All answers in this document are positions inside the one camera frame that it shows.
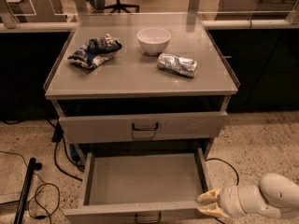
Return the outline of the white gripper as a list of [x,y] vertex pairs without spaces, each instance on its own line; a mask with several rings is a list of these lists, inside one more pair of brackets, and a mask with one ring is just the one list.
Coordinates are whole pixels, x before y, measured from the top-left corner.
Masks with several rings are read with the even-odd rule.
[[211,189],[197,197],[199,203],[210,203],[199,206],[198,211],[204,215],[219,218],[243,217],[249,213],[251,191],[251,186]]

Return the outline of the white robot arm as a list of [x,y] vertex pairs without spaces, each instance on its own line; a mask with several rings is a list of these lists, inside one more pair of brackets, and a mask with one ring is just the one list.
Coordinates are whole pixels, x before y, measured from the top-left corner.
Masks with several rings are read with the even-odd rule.
[[212,189],[197,198],[208,216],[239,218],[248,214],[289,219],[299,216],[299,186],[283,175],[268,173],[257,185]]

